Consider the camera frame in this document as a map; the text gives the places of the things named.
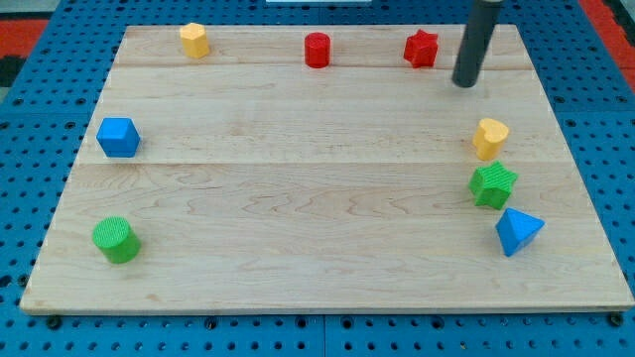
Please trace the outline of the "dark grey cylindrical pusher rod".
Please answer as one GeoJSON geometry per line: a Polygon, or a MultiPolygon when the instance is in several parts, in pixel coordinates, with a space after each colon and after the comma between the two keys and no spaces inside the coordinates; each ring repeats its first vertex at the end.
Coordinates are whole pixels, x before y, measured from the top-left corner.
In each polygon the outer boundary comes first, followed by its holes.
{"type": "Polygon", "coordinates": [[[451,78],[458,87],[475,85],[501,9],[502,0],[473,1],[451,78]]]}

